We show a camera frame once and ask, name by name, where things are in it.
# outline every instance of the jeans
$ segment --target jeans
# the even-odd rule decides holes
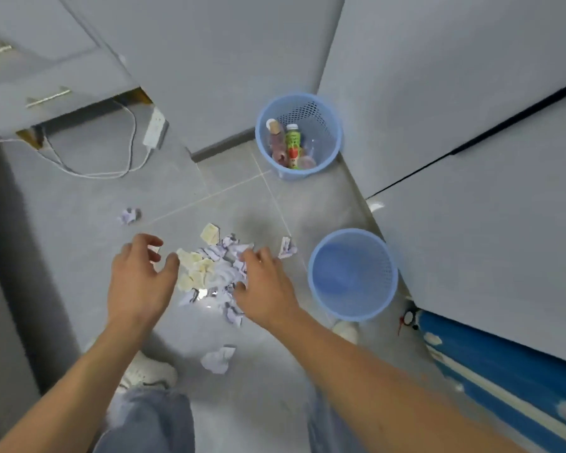
[[[195,430],[186,396],[168,389],[133,388],[117,401],[112,429],[94,453],[194,453]],[[312,453],[363,453],[346,423],[316,390],[309,407]]]

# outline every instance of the power strip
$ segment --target power strip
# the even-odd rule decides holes
[[[166,129],[168,128],[168,121],[159,109],[153,108],[153,114],[151,115],[151,120],[149,121],[149,126],[147,127],[147,132],[145,133],[145,138],[142,143],[147,147],[147,149],[159,149],[162,141],[164,140],[164,135]]]

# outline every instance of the white cable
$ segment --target white cable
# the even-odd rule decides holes
[[[117,179],[117,178],[121,178],[123,176],[125,176],[126,174],[130,173],[131,171],[137,171],[140,170],[142,167],[145,166],[145,164],[147,163],[147,161],[149,160],[149,157],[151,155],[151,149],[147,149],[147,155],[145,156],[145,159],[142,161],[142,163],[138,166],[138,167],[134,167],[132,168],[132,151],[133,151],[133,144],[134,144],[134,138],[136,136],[136,127],[137,127],[137,122],[136,122],[136,116],[135,114],[126,106],[124,106],[123,104],[121,104],[119,101],[117,100],[113,100],[113,102],[115,102],[116,104],[120,105],[125,111],[127,111],[131,116],[132,116],[132,120],[133,120],[133,127],[132,127],[132,134],[130,135],[130,141],[128,143],[128,163],[127,163],[127,167],[125,170],[122,171],[104,171],[104,172],[100,172],[100,173],[78,173],[77,171],[73,170],[72,168],[68,167],[67,165],[65,165],[65,163],[63,162],[63,160],[61,159],[61,157],[58,155],[58,153],[55,151],[53,144],[50,142],[50,140],[48,139],[48,137],[46,136],[46,133],[43,130],[43,134],[44,134],[44,140],[46,142],[46,147],[53,152],[54,157],[56,158],[56,160],[53,160],[47,156],[45,156],[44,154],[42,154],[38,149],[34,148],[33,146],[30,146],[28,144],[28,146],[31,147],[31,149],[33,149],[36,154],[38,154],[42,159],[52,163],[55,167],[57,167],[59,170],[70,174],[71,176],[75,176],[78,178],[86,178],[86,179]],[[26,141],[19,139],[19,138],[10,138],[10,139],[0,139],[0,143],[10,143],[13,141],[20,141],[23,142],[25,144],[27,144]]]

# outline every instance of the pile of crumpled paper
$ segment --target pile of crumpled paper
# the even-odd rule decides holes
[[[229,323],[241,327],[244,314],[232,293],[237,282],[247,283],[246,264],[240,257],[243,251],[253,248],[253,243],[242,244],[234,234],[220,239],[219,228],[211,223],[206,225],[201,238],[208,244],[205,248],[192,252],[176,251],[180,265],[186,269],[177,283],[178,289],[185,293],[179,305],[209,297]],[[290,257],[296,252],[291,238],[283,237],[279,258]]]

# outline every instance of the person's left arm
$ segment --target person's left arm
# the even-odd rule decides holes
[[[0,442],[0,453],[83,453],[107,411],[126,368],[162,316],[178,277],[172,253],[157,273],[160,256],[147,246],[158,238],[138,234],[113,259],[105,330],[91,349],[35,404]]]

